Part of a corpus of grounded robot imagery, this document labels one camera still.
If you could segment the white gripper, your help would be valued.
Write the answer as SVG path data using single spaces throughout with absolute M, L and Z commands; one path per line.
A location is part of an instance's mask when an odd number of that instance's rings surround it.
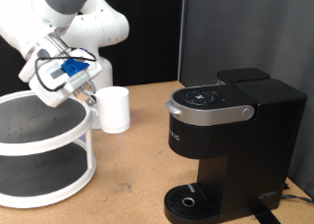
M 19 77 L 50 107 L 57 107 L 71 96 L 92 106 L 96 103 L 92 80 L 101 71 L 96 57 L 85 49 L 67 49 L 55 55 L 39 49 L 26 62 Z

